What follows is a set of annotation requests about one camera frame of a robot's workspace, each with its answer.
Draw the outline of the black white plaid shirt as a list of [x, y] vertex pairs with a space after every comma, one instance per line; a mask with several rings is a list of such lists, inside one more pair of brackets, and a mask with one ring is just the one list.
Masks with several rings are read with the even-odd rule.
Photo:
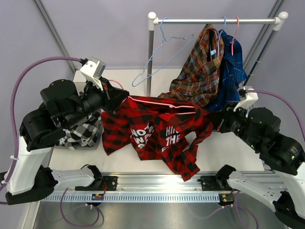
[[95, 112], [88, 120], [64, 131], [66, 136], [56, 143], [57, 148], [93, 150], [99, 145], [102, 135], [101, 113]]

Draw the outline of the red black plaid shirt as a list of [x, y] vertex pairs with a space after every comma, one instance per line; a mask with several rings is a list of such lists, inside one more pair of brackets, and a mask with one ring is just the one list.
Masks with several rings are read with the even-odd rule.
[[169, 108], [135, 102], [126, 98], [115, 114], [101, 114], [102, 143], [107, 155], [131, 144], [140, 160], [161, 160], [183, 181], [200, 171], [196, 164], [198, 145], [213, 131], [209, 112], [182, 100], [131, 96], [152, 102], [188, 105], [193, 108]]

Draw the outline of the light blue wire hanger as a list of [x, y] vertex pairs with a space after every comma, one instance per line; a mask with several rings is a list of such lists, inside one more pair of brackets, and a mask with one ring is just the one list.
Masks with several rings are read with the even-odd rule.
[[[132, 87], [146, 83], [146, 88], [149, 89], [152, 85], [152, 76], [169, 64], [194, 40], [192, 33], [185, 36], [166, 36], [163, 27], [170, 24], [185, 24], [185, 22], [183, 19], [168, 17], [160, 19], [148, 16], [148, 58], [141, 72], [131, 82]], [[154, 47], [157, 26], [160, 29], [162, 40], [158, 47]]]

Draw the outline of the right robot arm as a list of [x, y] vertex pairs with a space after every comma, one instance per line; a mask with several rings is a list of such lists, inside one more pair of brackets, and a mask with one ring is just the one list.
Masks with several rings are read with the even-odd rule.
[[236, 189], [269, 207], [291, 229], [305, 227], [305, 152], [301, 144], [279, 132], [281, 120], [267, 108], [228, 109], [209, 114], [219, 133], [234, 133], [259, 154], [282, 180], [285, 190], [272, 189], [224, 165], [216, 173], [220, 189]]

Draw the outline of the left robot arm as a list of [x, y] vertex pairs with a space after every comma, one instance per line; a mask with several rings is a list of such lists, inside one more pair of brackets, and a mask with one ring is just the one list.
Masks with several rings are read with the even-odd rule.
[[129, 92], [113, 87], [101, 78], [102, 87], [87, 82], [79, 94], [73, 81], [56, 80], [41, 91], [42, 104], [28, 113], [19, 129], [17, 157], [10, 170], [1, 173], [6, 185], [7, 205], [42, 200], [55, 190], [74, 187], [77, 190], [97, 190], [102, 186], [102, 174], [96, 166], [78, 170], [54, 170], [42, 162], [57, 142], [93, 113], [104, 110], [114, 113], [129, 96]]

